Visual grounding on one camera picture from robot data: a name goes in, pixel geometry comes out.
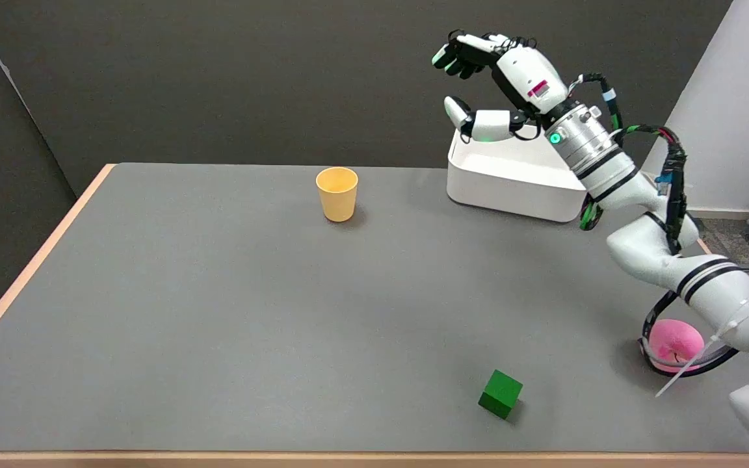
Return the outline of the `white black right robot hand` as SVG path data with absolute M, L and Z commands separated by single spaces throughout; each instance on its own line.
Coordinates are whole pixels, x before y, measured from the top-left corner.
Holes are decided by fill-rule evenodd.
M 456 29 L 449 33 L 431 60 L 433 66 L 461 79 L 490 70 L 514 107 L 472 110 L 463 99 L 446 97 L 446 115 L 464 142 L 529 141 L 530 137 L 519 133 L 528 122 L 537 125 L 535 137 L 539 137 L 544 116 L 568 98 L 570 90 L 536 44 L 532 38 L 492 32 L 475 36 Z

